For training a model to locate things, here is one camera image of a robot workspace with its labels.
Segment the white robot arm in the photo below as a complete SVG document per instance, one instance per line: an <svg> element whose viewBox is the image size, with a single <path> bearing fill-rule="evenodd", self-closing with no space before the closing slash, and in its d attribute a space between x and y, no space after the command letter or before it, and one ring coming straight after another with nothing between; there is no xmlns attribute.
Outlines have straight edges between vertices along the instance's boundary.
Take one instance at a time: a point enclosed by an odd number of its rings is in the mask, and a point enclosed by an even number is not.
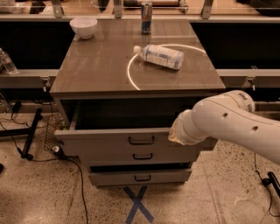
<svg viewBox="0 0 280 224"><path fill-rule="evenodd" d="M254 111L253 99L241 90L207 97L178 115L168 139L195 145L213 137L238 144L280 165L280 122Z"/></svg>

